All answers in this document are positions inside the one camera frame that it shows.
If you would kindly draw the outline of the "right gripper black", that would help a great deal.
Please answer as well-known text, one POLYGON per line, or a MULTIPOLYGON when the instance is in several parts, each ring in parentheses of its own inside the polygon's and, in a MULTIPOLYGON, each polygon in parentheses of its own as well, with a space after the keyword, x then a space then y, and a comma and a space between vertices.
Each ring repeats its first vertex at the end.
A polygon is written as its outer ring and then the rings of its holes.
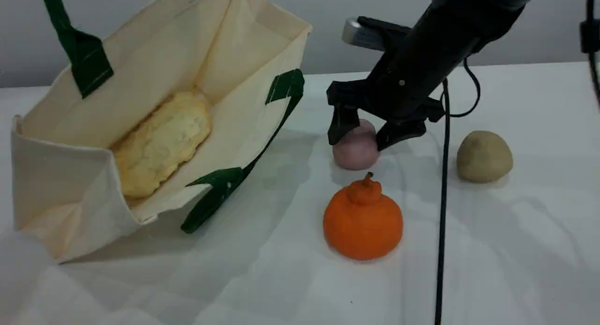
POLYGON ((438 108, 429 100, 431 92, 465 58, 504 36, 522 11, 429 8, 414 27, 365 16, 347 19, 343 41, 382 56, 367 78, 330 84, 327 98, 334 112, 329 144, 338 144, 360 126, 358 110, 388 121, 376 133, 378 151, 422 136, 427 128, 417 121, 418 111, 438 108))

